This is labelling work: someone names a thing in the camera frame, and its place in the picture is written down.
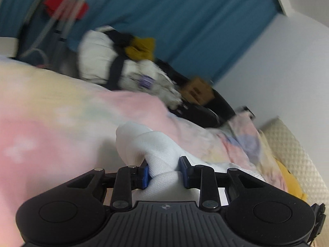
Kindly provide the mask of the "red cloth on stand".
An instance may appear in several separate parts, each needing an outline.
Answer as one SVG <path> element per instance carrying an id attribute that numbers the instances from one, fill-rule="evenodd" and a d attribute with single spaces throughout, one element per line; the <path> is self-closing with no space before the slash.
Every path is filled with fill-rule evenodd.
<path id="1" fill-rule="evenodd" d="M 59 12 L 60 6 L 62 6 L 61 13 L 57 16 L 57 19 L 68 20 L 73 13 L 76 2 L 75 0 L 44 0 L 43 5 L 49 17 L 54 17 L 55 13 Z"/>

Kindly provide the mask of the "blue curtain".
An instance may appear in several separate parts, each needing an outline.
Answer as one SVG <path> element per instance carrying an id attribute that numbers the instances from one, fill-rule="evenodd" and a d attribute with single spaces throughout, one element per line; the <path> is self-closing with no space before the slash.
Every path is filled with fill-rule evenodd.
<path id="1" fill-rule="evenodd" d="M 280 12 L 278 0 L 87 0 L 69 34 L 77 51 L 88 30 L 110 25 L 156 41 L 155 55 L 185 77 L 215 82 Z"/>

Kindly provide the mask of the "grey white crumpled garment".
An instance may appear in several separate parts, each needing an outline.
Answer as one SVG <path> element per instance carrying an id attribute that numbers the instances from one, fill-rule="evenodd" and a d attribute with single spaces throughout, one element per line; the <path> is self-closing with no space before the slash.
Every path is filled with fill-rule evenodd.
<path id="1" fill-rule="evenodd" d="M 118 81 L 121 89 L 157 96 L 168 108 L 175 110 L 182 103 L 174 82 L 153 61 L 126 60 Z"/>

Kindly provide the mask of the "black metal stand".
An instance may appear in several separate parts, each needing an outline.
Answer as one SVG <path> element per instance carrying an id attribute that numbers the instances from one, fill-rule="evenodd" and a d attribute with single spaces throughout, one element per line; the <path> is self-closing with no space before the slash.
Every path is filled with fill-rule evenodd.
<path id="1" fill-rule="evenodd" d="M 60 6 L 59 12 L 56 12 L 54 17 L 50 17 L 29 48 L 18 55 L 19 60 L 27 60 L 31 56 L 38 55 L 44 64 L 48 64 L 55 56 L 60 55 L 73 25 L 78 19 L 83 18 L 88 10 L 86 0 L 75 0 L 75 2 L 76 6 L 68 20 L 57 19 L 61 13 L 62 6 Z"/>

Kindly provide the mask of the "white knit garment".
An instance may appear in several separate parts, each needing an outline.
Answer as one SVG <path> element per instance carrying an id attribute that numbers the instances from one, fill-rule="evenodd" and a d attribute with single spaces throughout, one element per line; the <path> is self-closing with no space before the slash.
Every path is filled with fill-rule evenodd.
<path id="1" fill-rule="evenodd" d="M 137 201 L 199 201 L 200 190 L 185 189 L 178 160 L 185 156 L 190 164 L 205 165 L 215 172 L 225 173 L 237 168 L 260 180 L 260 173 L 246 170 L 233 163 L 207 163 L 182 149 L 175 141 L 162 132 L 133 122 L 120 125 L 116 130 L 116 149 L 126 165 L 139 166 L 147 161 L 151 181 L 145 190 L 135 190 L 132 202 Z"/>

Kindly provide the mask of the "mustard yellow garment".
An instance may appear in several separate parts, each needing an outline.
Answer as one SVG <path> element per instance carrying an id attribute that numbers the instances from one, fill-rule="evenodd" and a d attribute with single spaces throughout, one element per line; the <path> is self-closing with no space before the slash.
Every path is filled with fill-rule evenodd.
<path id="1" fill-rule="evenodd" d="M 134 61 L 154 60 L 156 40 L 154 38 L 133 37 L 129 45 L 124 49 L 125 54 Z"/>

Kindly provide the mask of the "white puffy jacket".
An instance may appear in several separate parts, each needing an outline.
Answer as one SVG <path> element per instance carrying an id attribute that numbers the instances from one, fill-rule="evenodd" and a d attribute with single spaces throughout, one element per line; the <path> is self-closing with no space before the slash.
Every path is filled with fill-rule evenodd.
<path id="1" fill-rule="evenodd" d="M 82 37 L 78 46 L 78 69 L 83 80 L 95 84 L 105 84 L 109 80 L 110 68 L 119 55 L 106 32 L 114 30 L 111 26 L 102 26 L 89 30 Z"/>

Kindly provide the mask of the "pastel tie-dye duvet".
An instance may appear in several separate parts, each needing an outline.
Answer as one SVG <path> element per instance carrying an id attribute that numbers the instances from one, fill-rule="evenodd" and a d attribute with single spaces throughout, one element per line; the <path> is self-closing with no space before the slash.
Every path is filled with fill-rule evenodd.
<path id="1" fill-rule="evenodd" d="M 1 246 L 22 244 L 15 215 L 24 201 L 93 168 L 123 166 L 115 138 L 128 121 L 164 133 L 204 162 L 239 166 L 287 190 L 248 112 L 205 129 L 170 113 L 155 96 L 109 91 L 1 57 Z"/>

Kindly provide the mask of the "black bedside sofa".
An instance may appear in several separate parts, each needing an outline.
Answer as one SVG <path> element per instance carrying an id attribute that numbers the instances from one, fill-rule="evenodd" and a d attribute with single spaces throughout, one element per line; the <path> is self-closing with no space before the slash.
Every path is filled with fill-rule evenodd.
<path id="1" fill-rule="evenodd" d="M 170 112 L 203 128 L 217 128 L 235 115 L 234 109 L 211 85 L 199 77 L 188 79 L 168 63 L 156 60 L 176 84 L 182 103 Z"/>

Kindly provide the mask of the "brown paper bag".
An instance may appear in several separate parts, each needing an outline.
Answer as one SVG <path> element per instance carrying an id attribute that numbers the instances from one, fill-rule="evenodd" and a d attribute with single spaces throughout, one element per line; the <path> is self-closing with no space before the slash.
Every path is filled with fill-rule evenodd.
<path id="1" fill-rule="evenodd" d="M 215 98 L 211 85 L 199 77 L 185 84 L 180 89 L 180 93 L 183 99 L 197 105 L 205 105 Z"/>

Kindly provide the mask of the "yellow plush toy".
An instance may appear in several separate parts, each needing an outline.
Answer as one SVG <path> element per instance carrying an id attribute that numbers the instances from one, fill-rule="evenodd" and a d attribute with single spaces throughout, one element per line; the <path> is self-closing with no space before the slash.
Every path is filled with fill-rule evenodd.
<path id="1" fill-rule="evenodd" d="M 287 186 L 287 192 L 303 200 L 304 202 L 307 202 L 307 194 L 303 192 L 303 189 L 301 188 L 299 182 L 294 177 L 294 175 L 291 174 L 289 170 L 287 170 L 287 168 L 279 160 L 276 159 L 276 163 L 278 164 L 279 169 L 284 178 L 285 184 Z"/>

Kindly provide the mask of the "cream quilted headboard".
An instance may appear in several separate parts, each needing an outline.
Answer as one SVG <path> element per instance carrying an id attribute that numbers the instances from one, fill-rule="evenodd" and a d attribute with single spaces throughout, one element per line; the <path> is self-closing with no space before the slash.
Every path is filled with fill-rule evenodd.
<path id="1" fill-rule="evenodd" d="M 328 205 L 328 188 L 311 158 L 294 134 L 279 119 L 261 127 L 275 159 L 279 160 L 307 194 L 307 203 Z"/>

